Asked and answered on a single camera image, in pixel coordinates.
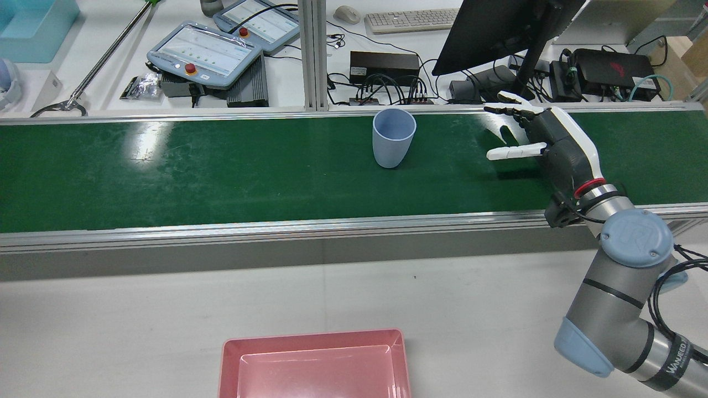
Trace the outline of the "right robot hand white grey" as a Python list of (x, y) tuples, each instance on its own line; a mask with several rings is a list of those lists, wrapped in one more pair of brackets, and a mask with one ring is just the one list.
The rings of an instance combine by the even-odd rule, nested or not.
[(518, 146), (489, 150), (488, 160), (536, 157), (554, 187), (576, 198), (606, 183), (594, 142), (563, 109), (536, 106), (506, 91), (498, 93), (498, 102), (486, 103), (483, 109), (513, 117), (525, 133), (517, 139)]

